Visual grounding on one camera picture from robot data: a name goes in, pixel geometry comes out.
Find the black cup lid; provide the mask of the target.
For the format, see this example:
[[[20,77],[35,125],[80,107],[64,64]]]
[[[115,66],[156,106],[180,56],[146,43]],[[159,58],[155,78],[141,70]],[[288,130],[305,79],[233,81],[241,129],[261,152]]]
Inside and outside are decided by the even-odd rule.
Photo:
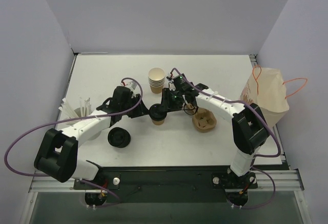
[[[161,104],[153,104],[149,109],[149,116],[154,121],[162,121],[166,118],[167,112],[163,111]]]

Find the brown paper cup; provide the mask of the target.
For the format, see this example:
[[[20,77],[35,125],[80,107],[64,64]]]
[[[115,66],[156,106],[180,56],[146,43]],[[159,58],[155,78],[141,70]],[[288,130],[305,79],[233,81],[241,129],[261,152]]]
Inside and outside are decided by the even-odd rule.
[[[162,120],[156,120],[156,119],[152,119],[152,123],[156,126],[160,126],[165,122],[165,119]]]

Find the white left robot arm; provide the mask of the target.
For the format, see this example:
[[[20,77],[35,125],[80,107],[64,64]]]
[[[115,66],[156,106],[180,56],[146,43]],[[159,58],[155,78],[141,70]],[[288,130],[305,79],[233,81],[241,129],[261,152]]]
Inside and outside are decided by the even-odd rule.
[[[78,147],[96,134],[113,126],[122,116],[136,118],[149,114],[141,94],[118,86],[113,95],[98,106],[91,115],[62,130],[48,130],[34,161],[34,167],[59,182],[70,178],[85,179],[94,189],[100,188],[104,175],[93,162],[78,158]]]

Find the paper bag with orange handles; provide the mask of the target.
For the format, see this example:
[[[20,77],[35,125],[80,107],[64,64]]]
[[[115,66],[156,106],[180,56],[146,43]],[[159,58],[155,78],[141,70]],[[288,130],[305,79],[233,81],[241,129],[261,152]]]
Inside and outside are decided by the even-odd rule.
[[[286,84],[299,79],[303,80],[304,84],[293,93],[287,94]],[[240,99],[248,104],[257,104],[268,127],[273,128],[290,109],[287,98],[300,91],[307,82],[308,79],[302,77],[284,80],[279,69],[255,65]]]

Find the white cup holding straws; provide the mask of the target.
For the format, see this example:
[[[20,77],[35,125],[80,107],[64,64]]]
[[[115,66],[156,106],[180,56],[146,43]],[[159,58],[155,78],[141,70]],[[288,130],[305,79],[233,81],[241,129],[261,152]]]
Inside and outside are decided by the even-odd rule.
[[[81,115],[81,108],[79,107],[79,108],[76,108],[75,110],[74,110],[74,112],[76,113],[76,115],[78,116],[78,117],[82,117],[82,115]]]

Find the stack of brown paper cups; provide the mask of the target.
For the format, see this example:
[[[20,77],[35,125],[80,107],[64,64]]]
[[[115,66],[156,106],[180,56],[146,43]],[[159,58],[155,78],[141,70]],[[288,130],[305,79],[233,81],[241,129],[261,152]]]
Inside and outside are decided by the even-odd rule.
[[[153,68],[148,73],[148,82],[152,93],[159,94],[162,92],[165,84],[166,73],[161,68]]]

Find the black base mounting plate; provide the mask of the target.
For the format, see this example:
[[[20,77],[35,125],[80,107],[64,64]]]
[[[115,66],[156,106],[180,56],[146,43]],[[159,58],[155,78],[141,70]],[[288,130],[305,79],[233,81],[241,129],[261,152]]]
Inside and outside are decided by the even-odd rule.
[[[103,203],[246,203],[258,187],[255,173],[238,177],[227,166],[104,167],[92,183],[111,191]]]

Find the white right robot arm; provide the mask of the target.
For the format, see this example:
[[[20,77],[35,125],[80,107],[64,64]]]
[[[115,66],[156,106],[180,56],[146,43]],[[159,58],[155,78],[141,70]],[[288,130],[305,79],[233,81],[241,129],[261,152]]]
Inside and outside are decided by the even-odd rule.
[[[243,184],[259,148],[270,135],[270,129],[260,108],[256,104],[249,105],[244,101],[226,99],[204,84],[194,85],[187,81],[184,74],[169,76],[168,79],[173,88],[162,90],[161,103],[156,106],[160,117],[191,105],[193,111],[207,109],[230,122],[237,152],[230,165],[231,171],[227,174],[227,180],[233,187]]]

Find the stack of black cup lids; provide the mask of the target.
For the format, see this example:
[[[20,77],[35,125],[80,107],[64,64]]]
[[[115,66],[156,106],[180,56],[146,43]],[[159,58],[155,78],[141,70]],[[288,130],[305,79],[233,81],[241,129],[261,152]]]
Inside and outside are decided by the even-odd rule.
[[[130,141],[130,133],[120,127],[111,129],[108,134],[108,142],[113,147],[124,148],[129,145]]]

